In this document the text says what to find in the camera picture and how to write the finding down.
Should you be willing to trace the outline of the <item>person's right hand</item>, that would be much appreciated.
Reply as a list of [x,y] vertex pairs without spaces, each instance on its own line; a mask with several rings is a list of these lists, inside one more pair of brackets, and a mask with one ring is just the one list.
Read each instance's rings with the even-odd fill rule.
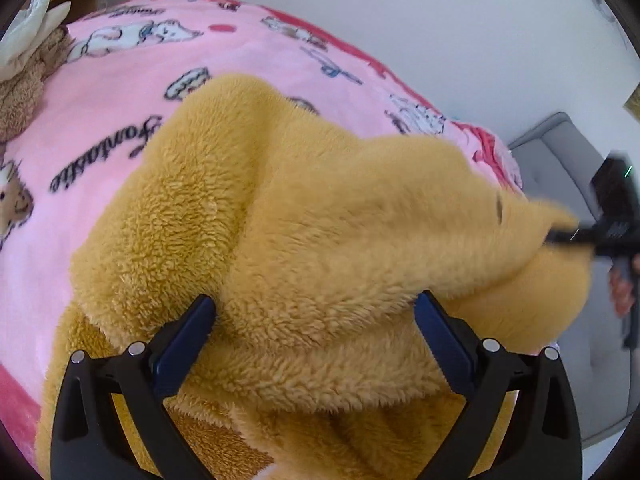
[[636,303],[634,286],[631,281],[623,277],[618,266],[612,266],[608,272],[608,287],[616,315],[619,318],[624,318]]

